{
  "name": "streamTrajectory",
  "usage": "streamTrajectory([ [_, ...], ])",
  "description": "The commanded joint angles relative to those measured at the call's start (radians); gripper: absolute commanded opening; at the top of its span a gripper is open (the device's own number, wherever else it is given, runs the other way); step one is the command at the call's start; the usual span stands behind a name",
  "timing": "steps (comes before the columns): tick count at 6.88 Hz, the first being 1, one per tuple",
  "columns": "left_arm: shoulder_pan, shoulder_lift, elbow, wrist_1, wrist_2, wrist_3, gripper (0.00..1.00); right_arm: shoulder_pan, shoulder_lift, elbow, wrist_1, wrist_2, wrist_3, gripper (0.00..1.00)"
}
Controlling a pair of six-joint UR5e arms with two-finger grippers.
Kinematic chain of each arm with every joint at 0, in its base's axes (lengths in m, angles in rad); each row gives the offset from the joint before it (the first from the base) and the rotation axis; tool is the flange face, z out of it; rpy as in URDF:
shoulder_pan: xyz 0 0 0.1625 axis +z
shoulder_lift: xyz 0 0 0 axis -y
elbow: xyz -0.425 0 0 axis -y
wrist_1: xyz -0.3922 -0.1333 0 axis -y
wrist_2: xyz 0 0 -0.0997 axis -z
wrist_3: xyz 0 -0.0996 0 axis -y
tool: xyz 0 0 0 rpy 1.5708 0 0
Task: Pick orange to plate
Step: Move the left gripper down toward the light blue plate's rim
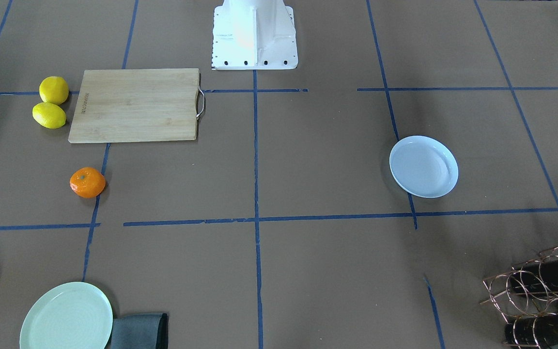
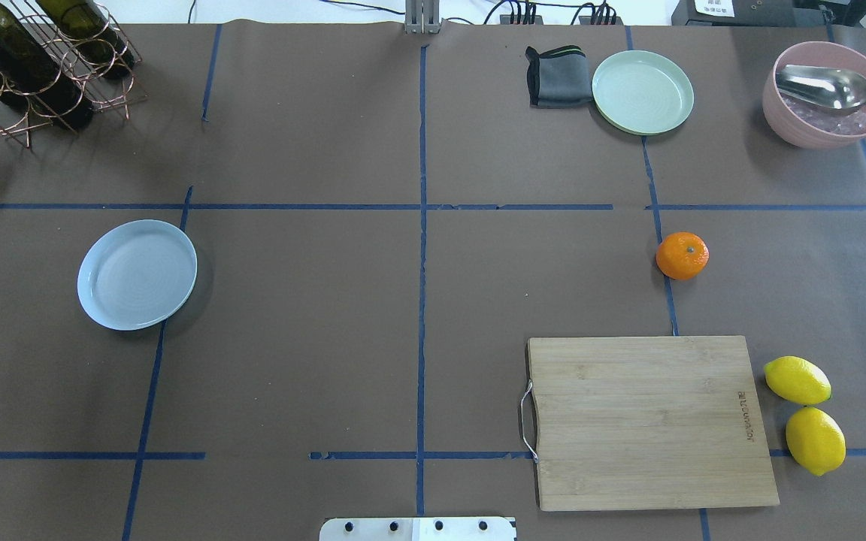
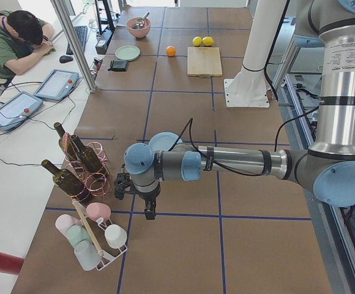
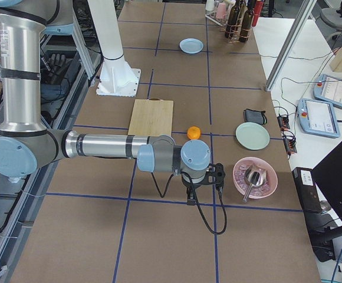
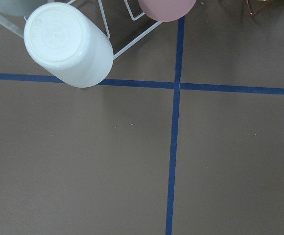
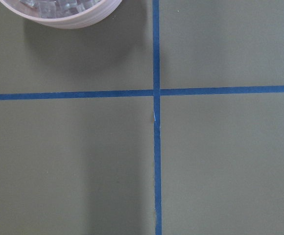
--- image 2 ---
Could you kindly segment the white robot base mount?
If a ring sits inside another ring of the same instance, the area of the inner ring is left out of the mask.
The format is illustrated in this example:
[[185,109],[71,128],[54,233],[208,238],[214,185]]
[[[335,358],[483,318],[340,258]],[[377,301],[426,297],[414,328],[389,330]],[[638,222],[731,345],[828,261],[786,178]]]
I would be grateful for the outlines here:
[[335,518],[319,531],[319,540],[516,539],[516,520],[502,516]]

